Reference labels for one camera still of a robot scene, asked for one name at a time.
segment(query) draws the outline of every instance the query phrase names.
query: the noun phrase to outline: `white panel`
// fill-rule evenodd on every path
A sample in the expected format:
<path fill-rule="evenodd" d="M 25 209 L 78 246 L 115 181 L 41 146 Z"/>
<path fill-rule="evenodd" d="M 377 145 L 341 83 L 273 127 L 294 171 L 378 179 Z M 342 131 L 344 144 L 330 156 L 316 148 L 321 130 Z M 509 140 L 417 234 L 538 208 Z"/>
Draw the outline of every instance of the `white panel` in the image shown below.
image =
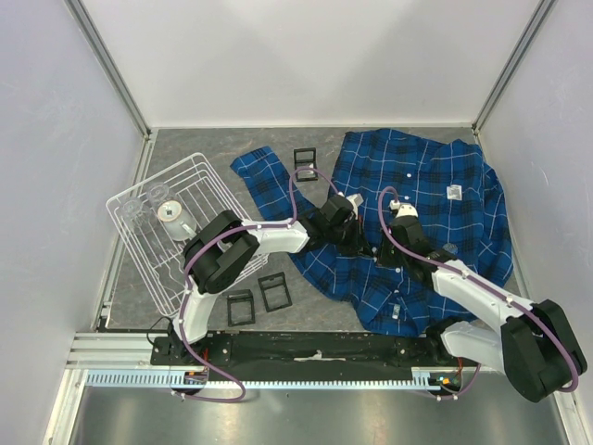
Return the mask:
<path fill-rule="evenodd" d="M 486 156 L 506 191 L 530 297 L 566 310 L 593 362 L 593 3 L 551 11 L 486 122 Z M 593 415 L 593 374 L 579 399 Z"/>
<path fill-rule="evenodd" d="M 105 202 L 142 147 L 63 2 L 0 6 L 0 431 L 41 443 L 115 240 Z"/>
<path fill-rule="evenodd" d="M 84 0 L 152 126 L 470 122 L 537 0 Z"/>

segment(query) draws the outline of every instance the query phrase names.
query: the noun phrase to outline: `white wire basket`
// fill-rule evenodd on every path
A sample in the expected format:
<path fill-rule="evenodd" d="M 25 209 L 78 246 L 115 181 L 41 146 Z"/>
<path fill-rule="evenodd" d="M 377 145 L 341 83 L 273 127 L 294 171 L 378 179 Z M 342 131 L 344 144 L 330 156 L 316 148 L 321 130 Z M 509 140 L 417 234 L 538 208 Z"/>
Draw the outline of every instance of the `white wire basket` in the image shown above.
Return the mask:
<path fill-rule="evenodd" d="M 233 210 L 240 218 L 250 218 L 201 153 L 180 160 L 107 202 L 111 219 L 138 272 L 142 275 L 158 311 L 163 315 L 172 316 L 179 310 L 183 298 L 183 248 L 187 240 L 173 241 L 158 219 L 153 227 L 138 234 L 137 231 L 130 230 L 121 215 L 121 205 L 133 196 L 137 196 L 155 213 L 146 196 L 146 190 L 154 183 L 165 183 L 169 186 L 170 191 L 181 200 L 183 208 L 196 219 L 198 232 L 223 210 Z M 254 257 L 235 283 L 251 275 L 267 262 L 268 255 Z"/>

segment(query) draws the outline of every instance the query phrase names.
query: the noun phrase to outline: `gray work surface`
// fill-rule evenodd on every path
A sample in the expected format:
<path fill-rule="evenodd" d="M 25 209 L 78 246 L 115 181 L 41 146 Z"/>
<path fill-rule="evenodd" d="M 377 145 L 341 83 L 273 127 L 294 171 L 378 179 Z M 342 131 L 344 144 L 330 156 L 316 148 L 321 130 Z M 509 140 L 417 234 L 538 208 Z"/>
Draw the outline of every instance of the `gray work surface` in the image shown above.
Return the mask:
<path fill-rule="evenodd" d="M 261 146 L 271 146 L 287 170 L 294 168 L 293 150 L 317 148 L 318 168 L 331 175 L 345 132 L 369 130 L 354 128 L 272 128 L 272 129 L 196 129 L 160 130 L 148 176 L 196 152 L 203 153 L 214 170 L 233 191 L 253 219 L 261 219 L 246 186 L 229 167 L 239 155 Z M 408 134 L 448 143 L 461 139 L 474 143 L 470 128 L 399 128 Z M 314 204 L 320 206 L 327 197 L 328 185 L 318 182 L 298 183 L 298 187 Z M 284 272 L 293 306 L 266 312 L 257 279 Z M 514 277 L 506 288 L 518 293 Z M 298 272 L 286 254 L 273 254 L 268 264 L 237 284 L 233 289 L 251 289 L 255 298 L 256 323 L 241 326 L 244 330 L 362 331 L 356 313 L 348 302 L 331 301 L 315 289 Z M 148 289 L 126 252 L 113 289 L 109 328 L 147 328 L 160 316 Z M 208 321 L 210 329 L 228 329 L 225 299 L 218 299 Z"/>
<path fill-rule="evenodd" d="M 330 389 L 249 390 L 247 398 L 207 403 L 166 390 L 86 388 L 70 445 L 568 443 L 553 398 L 531 403 L 504 375 L 479 375 L 457 401 Z"/>

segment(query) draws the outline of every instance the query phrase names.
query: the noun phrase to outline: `shirt label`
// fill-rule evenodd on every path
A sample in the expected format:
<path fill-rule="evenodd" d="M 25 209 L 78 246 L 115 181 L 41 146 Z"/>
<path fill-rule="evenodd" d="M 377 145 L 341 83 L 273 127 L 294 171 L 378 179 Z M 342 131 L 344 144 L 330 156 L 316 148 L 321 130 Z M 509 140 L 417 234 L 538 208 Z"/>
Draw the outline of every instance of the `shirt label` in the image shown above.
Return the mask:
<path fill-rule="evenodd" d="M 393 305 L 393 313 L 391 314 L 391 318 L 397 320 L 399 318 L 399 312 L 401 311 L 401 306 L 398 304 Z"/>
<path fill-rule="evenodd" d="M 456 201 L 461 201 L 461 186 L 450 185 L 449 187 L 447 187 L 447 199 L 455 199 Z"/>

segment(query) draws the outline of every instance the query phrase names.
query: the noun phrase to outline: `wire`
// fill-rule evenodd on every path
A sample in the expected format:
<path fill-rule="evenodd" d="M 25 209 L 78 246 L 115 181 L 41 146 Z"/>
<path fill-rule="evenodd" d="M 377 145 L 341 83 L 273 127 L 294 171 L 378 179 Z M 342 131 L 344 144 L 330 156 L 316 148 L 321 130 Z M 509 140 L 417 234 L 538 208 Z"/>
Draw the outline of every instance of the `wire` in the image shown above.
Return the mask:
<path fill-rule="evenodd" d="M 298 169 L 296 169 L 290 175 L 290 182 L 288 184 L 288 195 L 290 196 L 290 202 L 291 202 L 292 209 L 293 209 L 293 216 L 292 216 L 292 218 L 288 222 L 281 222 L 281 223 L 267 222 L 267 223 L 264 223 L 264 224 L 257 224 L 257 225 L 255 225 L 255 224 L 252 224 L 252 225 L 241 225 L 239 227 L 235 227 L 234 229 L 227 230 L 223 234 L 220 234 L 220 235 L 216 236 L 214 239 L 212 239 L 211 241 L 209 241 L 204 247 L 202 247 L 192 257 L 192 259 L 187 262 L 187 264 L 185 266 L 185 269 L 184 269 L 184 278 L 185 278 L 185 283 L 186 283 L 186 291 L 185 291 L 185 296 L 183 297 L 181 308 L 179 309 L 179 334 L 180 334 L 181 340 L 183 342 L 183 345 L 188 350 L 188 352 L 192 355 L 192 357 L 194 357 L 198 362 L 202 363 L 204 366 L 206 366 L 207 368 L 211 369 L 215 373 L 217 373 L 219 375 L 222 375 L 224 378 L 226 378 L 226 379 L 232 381 L 233 383 L 235 383 L 241 389 L 241 394 L 238 395 L 238 396 L 236 396 L 236 397 L 232 397 L 232 398 L 228 398 L 228 399 L 219 399 L 219 398 L 210 398 L 210 397 L 187 395 L 187 394 L 179 393 L 177 391 L 173 391 L 173 394 L 178 395 L 178 396 L 180 396 L 180 397 L 182 397 L 184 399 L 192 399 L 192 400 L 196 400 L 196 401 L 217 401 L 217 402 L 220 402 L 220 403 L 237 403 L 238 401 L 241 401 L 245 397 L 245 395 L 246 395 L 245 385 L 243 385 L 243 383 L 239 379 L 237 379 L 236 377 L 234 377 L 234 376 L 226 373 L 225 371 L 222 371 L 221 368 L 213 365 L 212 363 L 210 363 L 207 360 L 205 360 L 202 357 L 200 357 L 194 351 L 194 349 L 189 344 L 189 341 L 187 340 L 187 335 L 185 333 L 185 328 L 183 326 L 183 317 L 185 316 L 185 310 L 187 309 L 187 303 L 189 302 L 189 298 L 190 298 L 190 295 L 191 295 L 191 290 L 192 290 L 192 287 L 194 286 L 192 280 L 190 279 L 190 275 L 189 274 L 190 274 L 190 272 L 192 270 L 192 267 L 196 263 L 196 261 L 202 255 L 204 255 L 204 253 L 206 251 L 208 251 L 209 248 L 211 248 L 212 246 L 214 246 L 215 244 L 217 244 L 219 241 L 221 241 L 223 238 L 226 238 L 229 235 L 238 234 L 240 232 L 244 232 L 244 231 L 247 231 L 247 230 L 259 230 L 259 229 L 268 229 L 268 228 L 283 227 L 283 226 L 286 227 L 286 228 L 290 228 L 290 226 L 297 220 L 297 201 L 295 200 L 295 190 L 294 190 L 293 184 L 295 182 L 295 179 L 297 177 L 297 174 L 299 172 L 302 172 L 302 171 L 316 172 L 325 181 L 327 181 L 329 183 L 330 187 L 334 190 L 334 192 L 336 192 L 336 194 L 339 193 L 337 187 L 334 185 L 334 183 L 332 183 L 332 181 L 327 176 L 325 176 L 324 173 L 322 173 L 319 170 L 314 169 L 312 167 L 299 167 Z"/>
<path fill-rule="evenodd" d="M 387 228 L 387 225 L 385 224 L 385 219 L 383 218 L 383 198 L 385 197 L 385 193 L 387 193 L 387 192 L 392 192 L 394 194 L 396 200 L 399 200 L 399 197 L 397 195 L 397 190 L 394 187 L 392 187 L 391 185 L 384 188 L 381 191 L 381 194 L 379 195 L 379 202 L 378 202 L 379 222 L 381 223 L 381 227 L 383 228 L 383 231 L 385 232 L 385 236 L 387 236 L 387 239 L 389 239 L 389 241 L 391 241 L 391 243 L 396 248 L 401 250 L 406 255 L 409 255 L 409 256 L 415 258 L 416 260 L 424 261 L 428 264 L 432 264 L 433 266 L 439 267 L 441 269 L 446 269 L 450 272 L 453 272 L 453 273 L 456 273 L 457 275 L 462 276 L 462 272 L 460 269 L 458 269 L 454 266 L 442 263 L 442 262 L 430 260 L 428 258 L 423 257 L 422 255 L 418 255 L 417 253 L 414 253 L 411 250 L 404 248 L 402 245 L 400 245 L 396 241 L 396 239 L 393 236 L 391 236 L 391 233 L 389 232 L 389 229 Z M 466 279 L 473 282 L 474 284 L 480 286 L 485 291 L 491 293 L 492 295 L 501 299 L 505 303 L 510 304 L 513 308 L 524 313 L 532 322 L 534 322 L 537 325 L 537 327 L 539 329 L 541 329 L 541 331 L 550 339 L 552 344 L 556 347 L 556 349 L 558 350 L 558 352 L 560 353 L 562 358 L 566 361 L 566 364 L 568 365 L 568 368 L 571 372 L 571 378 L 572 378 L 571 384 L 568 387 L 560 388 L 558 390 L 560 392 L 573 392 L 578 387 L 578 371 L 576 370 L 576 366 L 574 365 L 573 359 L 571 358 L 568 350 L 566 350 L 566 348 L 562 345 L 562 343 L 558 340 L 558 338 L 554 335 L 554 333 L 551 330 L 549 330 L 549 328 L 544 324 L 544 322 L 542 322 L 538 317 L 536 317 L 534 314 L 532 314 L 532 312 L 529 311 L 527 308 L 524 308 L 522 305 L 516 303 L 515 301 L 507 300 L 507 297 L 504 294 L 502 294 L 495 288 L 489 286 L 488 284 L 484 283 L 483 281 L 477 279 L 476 277 L 472 276 L 471 274 L 468 275 Z"/>
<path fill-rule="evenodd" d="M 455 376 L 463 376 L 462 371 L 463 371 L 463 359 L 461 357 L 457 358 L 457 363 L 459 364 L 459 368 L 457 369 L 457 373 L 455 373 Z"/>
<path fill-rule="evenodd" d="M 155 326 L 156 326 L 156 325 L 158 324 L 158 322 L 160 322 L 161 320 L 169 320 L 169 323 L 170 323 L 170 324 L 172 324 L 172 323 L 173 323 L 173 321 L 172 321 L 172 319 L 171 319 L 170 317 L 168 317 L 168 316 L 166 316 L 166 315 L 163 315 L 163 316 L 162 316 L 162 317 L 160 317 L 158 320 L 156 320 L 156 321 L 153 323 L 153 325 L 152 325 L 152 326 L 150 326 L 150 327 L 148 328 L 148 330 L 146 331 L 146 340 L 148 340 L 148 343 L 150 343 L 152 346 L 155 346 L 155 342 L 154 342 L 154 341 L 152 341 L 152 340 L 150 339 L 150 337 L 148 336 L 148 334 L 150 334 L 150 333 L 152 332 L 152 330 L 155 328 Z"/>

